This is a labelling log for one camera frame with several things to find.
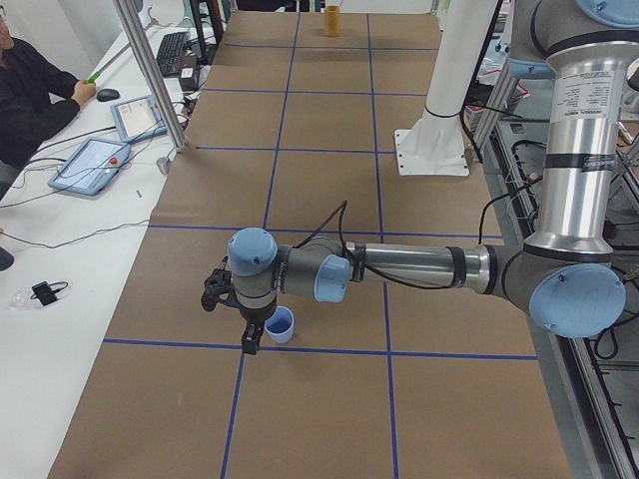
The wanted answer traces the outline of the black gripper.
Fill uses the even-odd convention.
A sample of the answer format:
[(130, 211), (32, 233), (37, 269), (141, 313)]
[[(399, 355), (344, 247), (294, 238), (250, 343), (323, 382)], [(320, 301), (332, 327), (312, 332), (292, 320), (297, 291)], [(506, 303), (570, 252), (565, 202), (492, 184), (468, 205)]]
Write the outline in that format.
[(242, 352), (256, 355), (260, 350), (260, 328), (264, 328), (265, 322), (273, 316), (274, 306), (269, 304), (258, 309), (241, 306), (240, 314), (247, 322), (242, 335)]

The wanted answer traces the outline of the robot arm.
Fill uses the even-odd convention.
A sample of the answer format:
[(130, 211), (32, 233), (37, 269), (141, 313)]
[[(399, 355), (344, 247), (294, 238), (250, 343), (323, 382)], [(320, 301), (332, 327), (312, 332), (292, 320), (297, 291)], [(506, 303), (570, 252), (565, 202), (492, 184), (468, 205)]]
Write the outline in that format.
[(310, 238), (279, 245), (258, 228), (233, 235), (224, 303), (246, 320), (242, 349), (259, 350), (279, 294), (339, 302), (352, 281), (424, 290), (468, 287), (510, 301), (543, 329), (585, 338), (621, 315), (626, 291), (602, 232), (623, 88), (638, 56), (634, 1), (518, 1), (509, 64), (554, 81), (542, 196), (521, 248), (471, 249)]

